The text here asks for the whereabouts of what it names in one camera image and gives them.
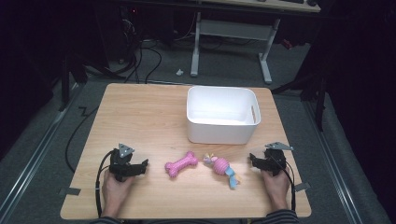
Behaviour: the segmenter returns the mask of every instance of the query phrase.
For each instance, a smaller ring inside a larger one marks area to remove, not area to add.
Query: desk
[[[267,7],[280,10],[293,10],[300,12],[320,12],[320,7],[311,7],[306,2],[303,4],[296,4],[290,2],[284,2],[279,0],[267,0],[265,2],[259,2],[257,0],[202,0],[199,1],[206,3],[221,3],[231,4],[243,7]],[[201,20],[201,13],[197,13],[197,20],[195,25],[195,45],[192,54],[191,61],[191,76],[198,76],[199,67],[199,41],[201,35],[218,35],[228,36],[245,39],[255,39],[266,41],[265,47],[262,49],[262,53],[259,53],[259,61],[262,67],[262,75],[265,83],[271,84],[272,79],[270,71],[268,69],[267,57],[270,48],[274,42],[276,31],[280,23],[280,18],[276,18],[273,25],[256,25],[246,24],[239,22],[228,22],[228,21],[212,21],[212,20]]]
[[[187,137],[189,88],[136,84],[107,86],[70,185],[81,192],[78,196],[66,196],[62,218],[97,217],[94,190],[97,170],[102,158],[118,147],[118,143],[135,149],[131,163],[149,159],[147,172],[134,182],[120,218],[264,217],[270,212],[271,205],[260,171],[251,167],[248,154],[251,152],[263,158],[265,144],[288,143],[271,92],[251,88],[259,102],[262,123],[247,144],[205,145],[194,144]],[[201,161],[171,179],[164,165],[168,161],[178,161],[188,150],[198,158],[206,152],[226,158],[241,176],[241,185],[235,190],[230,189],[227,176],[216,175]],[[294,171],[295,183],[301,183],[291,152],[285,151],[285,156]],[[308,217],[311,208],[304,191],[296,193],[296,202],[297,215]]]

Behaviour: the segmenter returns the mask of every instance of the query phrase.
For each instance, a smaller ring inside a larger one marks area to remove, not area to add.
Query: dog bone toy
[[[230,167],[230,163],[224,158],[215,157],[212,154],[206,153],[204,156],[204,162],[207,164],[213,164],[213,170],[218,175],[227,175],[230,177],[230,188],[235,189],[236,185],[240,184],[240,177]]]
[[[165,164],[165,170],[168,172],[170,177],[176,177],[177,173],[188,165],[198,164],[198,159],[194,156],[194,153],[188,151],[186,156],[176,162],[167,162]]]

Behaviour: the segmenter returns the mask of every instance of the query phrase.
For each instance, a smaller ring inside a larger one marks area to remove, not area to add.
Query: human hand
[[[270,197],[273,210],[288,209],[286,195],[288,194],[290,182],[285,172],[280,171],[278,175],[272,176],[272,172],[262,170],[262,178],[267,194]]]
[[[114,174],[106,170],[104,180],[102,192],[105,198],[105,209],[103,210],[102,217],[117,218],[134,183],[134,176],[130,176],[124,182],[120,182],[116,180]]]

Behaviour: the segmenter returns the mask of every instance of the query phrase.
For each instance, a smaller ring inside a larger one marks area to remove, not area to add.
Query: white plastic bin
[[[246,144],[262,121],[253,91],[194,86],[187,97],[188,137],[193,143]]]

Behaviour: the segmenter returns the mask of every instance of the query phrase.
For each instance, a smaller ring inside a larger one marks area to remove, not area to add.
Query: pink toy
[[[240,183],[239,176],[230,167],[230,163],[224,158],[218,158],[213,156],[213,154],[206,153],[204,156],[204,162],[208,164],[213,164],[213,170],[218,175],[227,175],[230,177],[230,187],[235,189],[236,185]]]
[[[194,156],[194,153],[188,151],[186,156],[176,162],[167,162],[165,164],[165,170],[168,172],[170,177],[176,177],[178,171],[185,168],[188,165],[198,164],[198,159]]]

